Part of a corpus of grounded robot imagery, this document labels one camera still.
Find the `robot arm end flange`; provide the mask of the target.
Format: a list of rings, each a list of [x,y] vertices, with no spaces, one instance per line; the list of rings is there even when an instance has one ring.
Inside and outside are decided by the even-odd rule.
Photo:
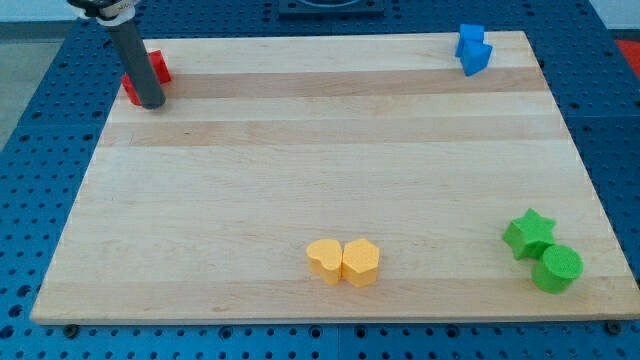
[[[81,19],[95,18],[103,26],[115,27],[132,20],[140,0],[66,0]]]

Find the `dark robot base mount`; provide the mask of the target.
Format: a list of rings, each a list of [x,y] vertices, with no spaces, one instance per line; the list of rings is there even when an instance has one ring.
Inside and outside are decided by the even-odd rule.
[[[383,15],[385,0],[279,0],[280,18],[302,16]]]

